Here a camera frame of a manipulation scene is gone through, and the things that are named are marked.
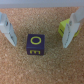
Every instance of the box front face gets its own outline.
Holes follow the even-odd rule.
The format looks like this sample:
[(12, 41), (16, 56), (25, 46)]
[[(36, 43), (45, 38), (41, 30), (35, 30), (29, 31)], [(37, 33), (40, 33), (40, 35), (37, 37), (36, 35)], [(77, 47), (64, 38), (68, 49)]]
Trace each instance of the box front face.
[(27, 48), (44, 49), (44, 35), (28, 34)]
[(27, 49), (28, 55), (44, 55), (44, 50)]

